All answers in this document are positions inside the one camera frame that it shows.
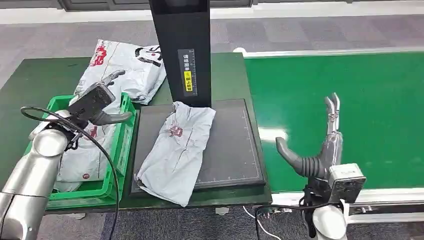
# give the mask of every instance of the white cable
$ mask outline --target white cable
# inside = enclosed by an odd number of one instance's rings
[[[255,218],[255,216],[253,216],[250,212],[248,212],[245,206],[243,206],[243,209],[247,213],[247,215],[251,216],[252,218]]]
[[[269,232],[267,232],[267,230],[265,230],[264,229],[264,227],[262,226],[262,224],[261,224],[261,222],[259,221],[259,219],[257,220],[257,223],[259,224],[259,227],[266,233],[266,234],[268,234],[269,236],[271,236],[271,237],[274,237],[274,238],[276,238],[276,239],[278,239],[278,240],[281,240],[281,238],[279,238],[278,236],[276,236],[276,235],[274,235],[274,234],[271,234],[271,233],[269,233]]]
[[[244,211],[249,215],[249,216],[251,216],[252,218],[255,218],[255,216],[253,216],[250,212],[248,212],[248,210],[246,209],[246,207],[245,206],[243,206],[243,209],[244,209]],[[257,219],[257,223],[259,224],[259,227],[266,233],[266,234],[268,234],[269,236],[271,236],[271,237],[274,237],[274,238],[276,238],[276,239],[278,239],[278,240],[281,240],[281,238],[279,238],[278,236],[276,236],[276,235],[274,235],[274,234],[271,234],[271,233],[269,233],[267,230],[265,230],[265,228],[262,226],[262,224],[261,224],[261,222],[259,221],[259,219]]]

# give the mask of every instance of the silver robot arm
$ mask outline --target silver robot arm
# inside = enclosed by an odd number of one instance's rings
[[[68,145],[59,130],[37,134],[0,192],[0,239],[35,240]]]
[[[304,206],[330,205],[303,210],[302,216],[309,236],[315,240],[346,240],[347,223],[343,204],[354,203],[366,177],[356,163],[342,164],[343,136],[339,132],[340,100],[336,93],[324,99],[327,111],[327,132],[321,152],[301,157],[289,149],[285,139],[277,137],[276,148],[297,174],[308,178]]]
[[[115,100],[107,88],[111,81],[125,71],[116,71],[90,86],[72,100],[66,110],[56,114],[84,129],[94,125],[122,123],[132,117],[130,112],[109,115],[102,111]],[[49,115],[49,120],[58,120]],[[0,192],[0,239],[36,240],[59,162],[65,151],[76,149],[82,134],[58,121],[42,121],[29,135],[32,147],[16,164]]]

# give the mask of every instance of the power cord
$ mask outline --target power cord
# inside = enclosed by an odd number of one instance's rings
[[[255,216],[253,216],[250,212],[248,212],[248,210],[246,209],[246,207],[245,206],[243,206],[243,209],[244,209],[244,211],[249,215],[249,216],[251,216],[253,219],[255,219]],[[281,240],[281,238],[280,237],[278,237],[278,236],[276,236],[276,235],[274,235],[274,234],[272,234],[272,233],[269,233],[267,230],[265,230],[265,228],[262,226],[262,224],[261,224],[261,222],[259,221],[259,219],[256,219],[256,222],[257,222],[257,224],[259,224],[259,226],[260,226],[260,228],[266,233],[266,234],[268,234],[269,236],[271,236],[271,237],[274,237],[274,238],[276,238],[276,239],[278,239],[278,240]]]
[[[247,213],[247,214],[249,214],[249,216],[251,216],[252,218],[254,218],[256,221],[255,221],[255,226],[256,226],[256,235],[257,235],[257,239],[258,240],[261,240],[261,236],[259,235],[259,227],[258,226],[260,226],[260,228],[266,233],[266,234],[268,234],[268,235],[270,235],[270,236],[272,236],[272,237],[274,237],[274,238],[276,238],[276,239],[278,239],[278,240],[281,240],[281,238],[279,238],[278,236],[276,236],[276,235],[274,235],[274,234],[271,234],[271,233],[269,233],[269,232],[267,232],[265,229],[264,229],[264,227],[262,226],[262,224],[261,224],[261,222],[259,222],[259,219],[258,219],[258,211],[260,210],[260,209],[267,209],[267,208],[278,208],[278,209],[293,209],[293,210],[312,210],[312,209],[318,209],[318,208],[322,208],[322,207],[325,207],[325,206],[328,206],[328,205],[330,205],[331,203],[329,203],[329,202],[327,202],[327,203],[323,203],[323,204],[318,204],[318,205],[312,205],[312,206],[290,206],[290,205],[263,205],[263,206],[259,206],[259,207],[257,207],[256,208],[256,210],[254,211],[254,216],[252,215],[252,214],[250,214],[247,210],[246,210],[246,208],[245,208],[245,206],[243,206],[243,209],[244,209],[244,211]]]
[[[28,110],[34,110],[34,111],[46,113],[46,114],[49,114],[49,115],[56,117],[57,119],[45,119],[45,118],[41,118],[41,117],[36,117],[36,116],[31,115],[31,114],[28,114],[27,113]],[[100,145],[99,142],[97,142],[94,139],[94,137],[92,137],[90,134],[88,134],[86,131],[84,131],[82,128],[80,128],[79,126],[77,126],[73,122],[69,121],[68,119],[62,117],[61,115],[59,115],[55,112],[52,112],[52,111],[47,110],[47,109],[42,108],[42,107],[34,107],[34,106],[21,107],[20,112],[22,113],[22,115],[24,115],[25,117],[32,119],[32,120],[41,121],[41,122],[60,123],[62,125],[65,125],[66,127],[70,128],[70,129],[75,129],[77,132],[81,133],[82,135],[86,136],[90,141],[92,141],[92,143],[94,145],[96,145],[100,149],[100,151],[106,156],[107,161],[109,162],[110,167],[112,168],[113,180],[114,180],[115,190],[116,190],[115,217],[113,219],[112,229],[110,230],[110,234],[109,234],[109,240],[112,240],[112,237],[113,237],[114,231],[115,231],[115,226],[116,226],[117,220],[118,220],[118,213],[119,213],[119,189],[118,189],[117,171],[115,169],[114,163],[113,163],[109,153],[102,147],[102,145]]]

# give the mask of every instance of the green plastic crate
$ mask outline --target green plastic crate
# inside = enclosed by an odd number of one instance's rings
[[[53,112],[65,109],[73,97],[73,95],[55,96],[50,100],[47,109]],[[131,103],[130,97],[126,93],[122,93],[121,96],[121,113],[123,112],[132,112],[132,118],[116,125],[112,147],[109,152],[115,164],[118,176],[119,200],[122,198],[124,178],[126,175],[134,122],[136,119],[136,110]],[[30,151],[31,145],[32,142],[29,143],[25,154]],[[76,191],[52,193],[47,204],[47,209],[112,205],[116,203],[115,191],[112,168],[107,164],[107,170],[103,181],[86,181]]]

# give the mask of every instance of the black scale platform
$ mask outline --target black scale platform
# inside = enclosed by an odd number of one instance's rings
[[[244,99],[214,101],[212,108],[216,114],[194,190],[264,185],[262,161],[258,157]],[[147,194],[138,187],[134,175],[152,150],[171,112],[172,104],[144,106],[140,110],[130,196]]]

